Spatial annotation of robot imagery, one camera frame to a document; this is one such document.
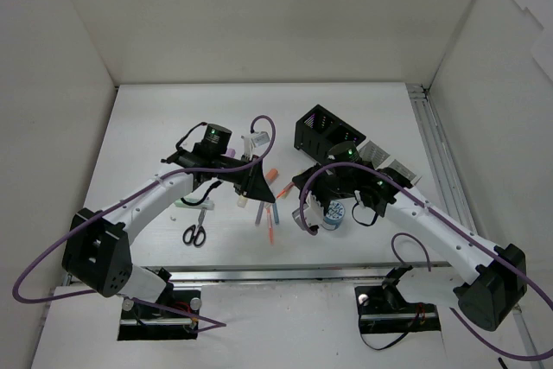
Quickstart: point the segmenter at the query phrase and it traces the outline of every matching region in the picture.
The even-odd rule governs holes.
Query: white wall
[[[114,87],[69,0],[0,0],[0,367],[30,366],[43,305],[11,287],[82,207]],[[26,296],[60,282],[61,252]]]
[[[116,84],[426,85],[469,0],[72,0]]]
[[[531,55],[541,32],[512,0],[476,0],[430,95],[477,227],[523,249],[553,295],[553,82]],[[549,350],[553,313],[533,292],[522,305],[538,350]]]

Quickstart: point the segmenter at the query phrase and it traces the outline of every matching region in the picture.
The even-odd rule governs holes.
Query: black scissors handle
[[[200,248],[206,242],[206,230],[200,226],[196,232],[196,225],[191,225],[182,234],[182,242],[185,245],[194,245],[196,248]]]

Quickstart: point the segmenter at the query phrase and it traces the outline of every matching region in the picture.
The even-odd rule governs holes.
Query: black box
[[[351,125],[321,105],[316,105],[296,122],[294,147],[323,164],[327,160],[328,151],[336,144],[352,141],[359,145],[365,139],[365,135]]]

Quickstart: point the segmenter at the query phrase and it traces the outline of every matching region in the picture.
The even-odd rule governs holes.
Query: scissors
[[[182,234],[182,242],[185,245],[194,245],[196,248],[200,248],[206,242],[206,230],[202,226],[206,217],[206,211],[207,209],[203,207],[198,218],[198,225],[189,226]]]

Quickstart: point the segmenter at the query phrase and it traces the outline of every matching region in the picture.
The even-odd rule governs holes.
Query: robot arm
[[[104,297],[120,295],[171,305],[174,299],[173,284],[168,282],[170,274],[163,269],[155,274],[131,261],[130,245],[142,229],[173,202],[214,177],[229,181],[238,194],[250,199],[275,201],[264,179],[262,162],[250,169],[224,172],[224,169],[239,168],[251,161],[251,155],[243,156],[241,160],[222,156],[226,153],[231,134],[224,127],[208,124],[203,140],[195,144],[192,152],[177,145],[177,151],[167,160],[162,160],[164,164],[160,171],[141,189],[152,182],[158,182],[159,186],[92,222],[67,241],[63,268]],[[221,173],[195,171],[163,179],[168,172],[175,170],[174,164],[182,168],[220,169]],[[73,217],[72,229],[94,214],[86,208],[80,210]]]
[[[412,270],[411,267],[395,269],[383,283],[384,289],[388,290],[386,298],[395,297],[393,301],[396,303],[405,303],[407,299],[409,302],[458,306],[480,328],[495,330],[526,292],[525,282],[430,214],[429,201],[413,184],[416,177],[401,163],[394,160],[387,165],[379,164],[379,169],[375,169],[371,159],[360,157],[354,142],[338,144],[328,155],[328,164],[348,162],[348,166],[332,169],[330,175],[322,173],[312,182],[306,203],[301,208],[310,233],[316,233],[331,200],[354,197],[362,207],[371,208],[378,216],[391,220],[441,254],[455,271],[438,270],[429,274],[426,270]],[[402,188],[409,189],[418,200],[423,200],[426,206],[419,206],[374,174],[349,166],[351,163],[388,176]],[[320,167],[315,166],[294,177],[293,182],[303,189],[308,178]],[[524,253],[516,246],[501,249],[493,242],[474,235],[443,211],[433,206],[432,209],[466,235],[525,272]],[[299,212],[298,209],[293,216],[303,228]]]

